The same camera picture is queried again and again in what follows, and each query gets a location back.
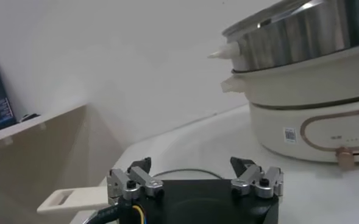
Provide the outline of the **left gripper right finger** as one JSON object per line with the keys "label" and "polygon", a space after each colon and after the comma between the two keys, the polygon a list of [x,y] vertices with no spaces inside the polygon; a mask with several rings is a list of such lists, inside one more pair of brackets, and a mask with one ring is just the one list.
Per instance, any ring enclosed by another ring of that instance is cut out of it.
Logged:
{"label": "left gripper right finger", "polygon": [[236,178],[230,181],[231,192],[237,197],[255,194],[262,199],[283,196],[283,172],[279,167],[264,170],[251,159],[230,158]]}

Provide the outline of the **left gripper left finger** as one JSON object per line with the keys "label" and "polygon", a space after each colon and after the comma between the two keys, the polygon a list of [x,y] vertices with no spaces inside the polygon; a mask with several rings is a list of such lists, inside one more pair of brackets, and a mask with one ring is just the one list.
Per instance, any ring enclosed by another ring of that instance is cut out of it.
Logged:
{"label": "left gripper left finger", "polygon": [[134,161],[125,170],[110,169],[107,175],[107,195],[109,205],[114,205],[120,198],[134,201],[143,194],[147,198],[160,200],[164,194],[164,183],[150,176],[151,157]]}

